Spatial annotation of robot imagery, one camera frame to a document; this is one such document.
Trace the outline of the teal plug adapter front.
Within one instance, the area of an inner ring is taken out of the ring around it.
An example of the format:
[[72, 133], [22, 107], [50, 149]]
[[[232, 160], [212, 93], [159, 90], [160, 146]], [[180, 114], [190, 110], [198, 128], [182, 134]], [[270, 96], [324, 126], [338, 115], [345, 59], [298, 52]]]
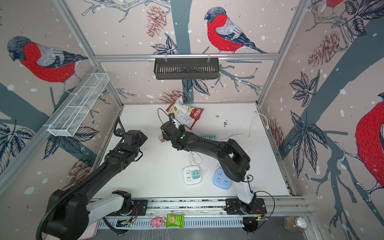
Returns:
[[193, 179], [199, 179], [200, 177], [201, 177], [201, 174], [200, 174], [199, 170], [192, 171], [192, 178]]

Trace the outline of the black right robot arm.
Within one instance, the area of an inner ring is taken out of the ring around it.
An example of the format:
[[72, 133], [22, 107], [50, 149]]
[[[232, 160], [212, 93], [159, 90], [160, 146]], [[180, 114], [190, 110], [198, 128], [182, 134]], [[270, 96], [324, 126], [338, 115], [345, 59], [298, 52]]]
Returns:
[[250, 182], [254, 180], [248, 174], [250, 157], [233, 139], [226, 142], [212, 141], [187, 132], [184, 126], [178, 128], [168, 121], [161, 126], [163, 138], [172, 143], [178, 151], [196, 152], [219, 161], [222, 170], [237, 190], [236, 198], [226, 199], [224, 211], [228, 215], [266, 215], [263, 199], [257, 198]]

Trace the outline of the white square power socket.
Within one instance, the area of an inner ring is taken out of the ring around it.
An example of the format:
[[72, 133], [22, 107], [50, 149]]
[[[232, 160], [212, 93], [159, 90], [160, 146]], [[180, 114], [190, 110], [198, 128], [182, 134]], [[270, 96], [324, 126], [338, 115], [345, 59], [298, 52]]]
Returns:
[[197, 185], [202, 181], [198, 166], [189, 166], [183, 169], [183, 179], [187, 186]]

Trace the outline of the teal plug adapter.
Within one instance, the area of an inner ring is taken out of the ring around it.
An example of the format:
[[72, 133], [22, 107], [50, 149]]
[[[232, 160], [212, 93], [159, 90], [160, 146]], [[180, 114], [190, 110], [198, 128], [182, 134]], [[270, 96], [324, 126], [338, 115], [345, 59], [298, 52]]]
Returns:
[[208, 140], [217, 141], [216, 135], [206, 135], [205, 138]]
[[200, 177], [201, 177], [201, 174], [200, 174], [199, 170], [192, 171], [192, 178], [193, 179], [199, 179]]

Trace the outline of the white multicolour power strip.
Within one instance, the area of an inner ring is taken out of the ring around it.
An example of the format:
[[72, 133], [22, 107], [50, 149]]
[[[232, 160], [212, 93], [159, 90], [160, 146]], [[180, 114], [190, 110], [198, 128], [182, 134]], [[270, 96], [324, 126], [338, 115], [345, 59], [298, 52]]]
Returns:
[[216, 134], [207, 134], [207, 135], [198, 135], [200, 138], [211, 140], [211, 141], [223, 141], [219, 135]]

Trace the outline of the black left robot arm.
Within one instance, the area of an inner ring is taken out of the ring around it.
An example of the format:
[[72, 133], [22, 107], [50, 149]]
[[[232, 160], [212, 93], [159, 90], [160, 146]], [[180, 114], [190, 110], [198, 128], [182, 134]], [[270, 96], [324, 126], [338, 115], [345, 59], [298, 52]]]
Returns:
[[60, 240], [77, 240], [97, 221], [94, 211], [88, 207], [90, 200], [115, 175], [142, 157], [141, 146], [148, 139], [139, 130], [114, 131], [114, 135], [121, 140], [105, 156], [102, 165], [69, 189], [51, 194], [36, 231], [37, 240], [43, 238], [43, 233]]

